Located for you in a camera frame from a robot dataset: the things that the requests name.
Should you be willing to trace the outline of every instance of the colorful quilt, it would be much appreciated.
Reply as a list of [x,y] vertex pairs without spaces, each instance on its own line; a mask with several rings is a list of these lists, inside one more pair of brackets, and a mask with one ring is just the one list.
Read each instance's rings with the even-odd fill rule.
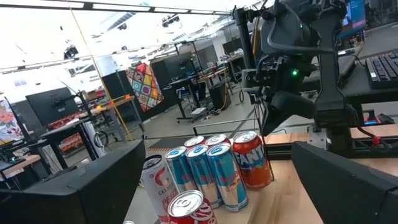
[[10,104],[6,99],[0,98],[0,145],[10,141],[18,141],[23,137]]
[[129,68],[126,74],[143,111],[153,108],[164,99],[154,71],[149,65],[142,63],[136,68]]

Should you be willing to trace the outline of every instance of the red part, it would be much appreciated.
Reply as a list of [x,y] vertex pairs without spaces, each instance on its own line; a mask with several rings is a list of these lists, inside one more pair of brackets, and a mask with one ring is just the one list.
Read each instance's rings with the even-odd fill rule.
[[378,146],[380,144],[380,137],[374,136],[373,137],[373,146]]

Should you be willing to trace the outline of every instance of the aluminum can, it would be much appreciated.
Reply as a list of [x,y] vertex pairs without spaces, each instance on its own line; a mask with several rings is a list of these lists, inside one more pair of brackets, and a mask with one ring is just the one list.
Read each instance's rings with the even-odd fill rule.
[[170,224],[217,224],[209,201],[198,190],[176,196],[169,205]]
[[223,204],[223,200],[218,192],[213,171],[207,160],[207,149],[208,146],[204,144],[195,146],[187,151],[187,159],[199,190],[209,200],[212,208],[218,208]]
[[166,166],[166,161],[161,155],[145,158],[141,182],[160,221],[169,223],[167,208],[173,198],[178,195],[178,191]]
[[172,149],[165,156],[179,192],[197,190],[191,167],[185,155],[186,152],[187,148],[185,146],[180,146]]
[[248,205],[248,195],[242,182],[239,168],[232,155],[231,145],[221,143],[206,152],[210,166],[215,173],[218,190],[225,207],[231,212],[238,212]]
[[192,137],[188,140],[185,141],[184,146],[187,147],[187,149],[191,149],[192,147],[195,147],[199,144],[204,144],[205,143],[205,137],[203,136],[195,136]]
[[248,131],[235,136],[232,150],[247,187],[259,189],[271,183],[268,161],[257,133]]
[[225,134],[216,134],[216,135],[214,135],[214,136],[208,138],[208,139],[205,141],[205,144],[206,144],[207,146],[211,147],[211,146],[215,146],[215,145],[217,145],[217,144],[220,144],[220,143],[222,143],[222,142],[230,143],[230,144],[231,144],[231,142],[229,141],[229,139],[226,137]]

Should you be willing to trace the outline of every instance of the silver and blue can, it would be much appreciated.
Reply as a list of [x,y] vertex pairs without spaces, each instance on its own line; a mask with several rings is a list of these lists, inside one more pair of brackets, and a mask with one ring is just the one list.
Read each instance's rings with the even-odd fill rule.
[[165,156],[180,193],[187,190],[197,190],[197,185],[185,155],[186,152],[187,148],[180,146],[172,149]]
[[201,144],[188,150],[186,155],[199,190],[209,200],[212,208],[218,208],[223,204],[223,200],[207,160],[207,149],[207,145]]
[[231,145],[222,143],[209,148],[206,152],[211,169],[214,171],[218,190],[225,207],[238,212],[248,205],[248,196],[231,152]]

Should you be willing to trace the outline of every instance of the black keyboard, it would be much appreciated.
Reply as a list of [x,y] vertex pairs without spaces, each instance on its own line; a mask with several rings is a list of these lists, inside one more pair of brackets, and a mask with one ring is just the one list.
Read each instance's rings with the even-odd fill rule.
[[398,52],[367,58],[366,66],[372,88],[398,87]]

